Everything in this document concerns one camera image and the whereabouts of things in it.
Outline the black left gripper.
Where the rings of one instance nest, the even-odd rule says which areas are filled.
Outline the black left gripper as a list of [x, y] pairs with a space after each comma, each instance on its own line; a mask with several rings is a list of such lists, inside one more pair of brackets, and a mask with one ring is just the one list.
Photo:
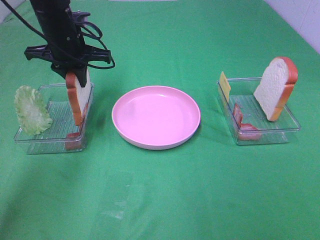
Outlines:
[[[87, 67], [99, 70], [112, 68], [111, 51], [102, 41], [102, 31], [93, 23], [77, 23], [75, 25], [76, 37], [72, 39], [67, 36], [64, 39], [66, 47], [50, 40], [32, 25], [27, 23], [26, 26], [47, 42], [45, 45], [28, 46], [24, 51], [26, 59], [29, 61], [31, 59], [41, 59], [52, 63], [51, 70], [63, 79], [66, 79], [67, 68], [74, 67], [72, 71], [76, 75], [80, 86], [84, 88], [87, 84]], [[102, 48], [87, 45], [83, 37], [98, 41]]]

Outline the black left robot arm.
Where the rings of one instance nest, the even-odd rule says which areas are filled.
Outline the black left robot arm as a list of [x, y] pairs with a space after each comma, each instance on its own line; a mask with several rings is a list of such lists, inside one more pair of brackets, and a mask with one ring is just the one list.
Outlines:
[[68, 0], [33, 0], [31, 6], [41, 27], [45, 45], [29, 46], [24, 51], [28, 60], [41, 59], [51, 63], [51, 70], [65, 78], [74, 73], [81, 87], [88, 81], [91, 62], [105, 62], [115, 67], [111, 51], [85, 43], [85, 37], [101, 42], [103, 33], [87, 20], [89, 12], [73, 12]]

